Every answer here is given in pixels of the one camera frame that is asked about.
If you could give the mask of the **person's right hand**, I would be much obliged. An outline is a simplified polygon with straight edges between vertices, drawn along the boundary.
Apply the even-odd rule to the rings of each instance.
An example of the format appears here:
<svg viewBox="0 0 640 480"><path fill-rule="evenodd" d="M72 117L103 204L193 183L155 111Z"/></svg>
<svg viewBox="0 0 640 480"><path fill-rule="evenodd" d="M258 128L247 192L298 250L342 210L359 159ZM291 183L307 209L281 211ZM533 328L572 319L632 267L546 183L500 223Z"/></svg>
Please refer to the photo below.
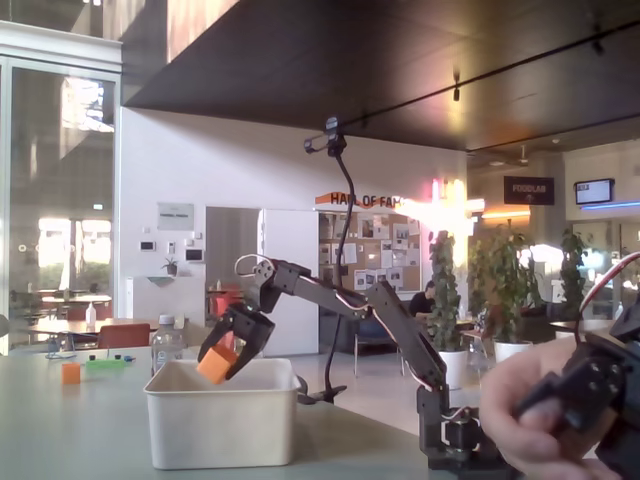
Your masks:
<svg viewBox="0 0 640 480"><path fill-rule="evenodd" d="M619 475L587 453L612 425L603 414L592 430L552 435L562 411L559 401L541 402L519 418L515 406L549 372L560 373L576 349L571 338L535 345L499 362L481 380L480 422L504 459L529 479L617 479Z"/></svg>

